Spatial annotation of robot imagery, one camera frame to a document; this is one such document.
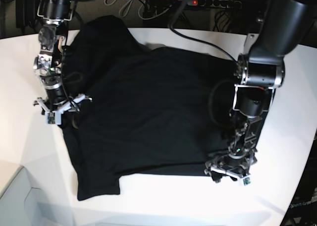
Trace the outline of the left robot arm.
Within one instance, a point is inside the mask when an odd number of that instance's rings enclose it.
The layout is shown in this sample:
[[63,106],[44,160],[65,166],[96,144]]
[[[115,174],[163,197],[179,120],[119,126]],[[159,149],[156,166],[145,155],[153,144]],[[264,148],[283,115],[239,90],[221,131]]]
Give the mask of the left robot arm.
[[256,145],[285,78],[284,57],[302,40],[316,8],[317,0],[269,0],[257,39],[234,59],[233,77],[213,87],[209,115],[227,142],[225,149],[210,152],[205,163],[205,174],[214,182],[228,176],[250,183]]

